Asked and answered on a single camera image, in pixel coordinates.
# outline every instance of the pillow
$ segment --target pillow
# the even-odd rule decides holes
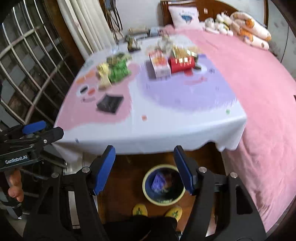
[[[196,7],[168,7],[175,28],[201,29]]]

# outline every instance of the purple item in bowl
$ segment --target purple item in bowl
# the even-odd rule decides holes
[[[159,172],[155,175],[154,181],[151,185],[151,189],[154,192],[161,192],[163,189],[163,186],[165,185],[165,178],[164,176]]]

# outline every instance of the black pants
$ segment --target black pants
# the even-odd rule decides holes
[[[177,220],[136,215],[130,220],[104,224],[110,241],[178,241]]]

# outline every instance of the bowl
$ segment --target bowl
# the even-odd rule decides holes
[[[170,187],[165,191],[154,191],[151,186],[156,174],[170,177]],[[151,168],[144,176],[142,188],[145,197],[157,206],[170,206],[178,202],[185,193],[185,188],[182,183],[179,171],[176,166],[161,164]]]

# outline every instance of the yellow slipper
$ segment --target yellow slipper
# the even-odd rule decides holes
[[[133,208],[133,216],[135,216],[135,215],[143,215],[143,216],[148,217],[148,212],[147,212],[146,206],[142,203],[136,204]]]
[[[165,217],[175,218],[177,222],[180,220],[182,216],[182,208],[179,206],[175,206],[171,208],[166,214]]]

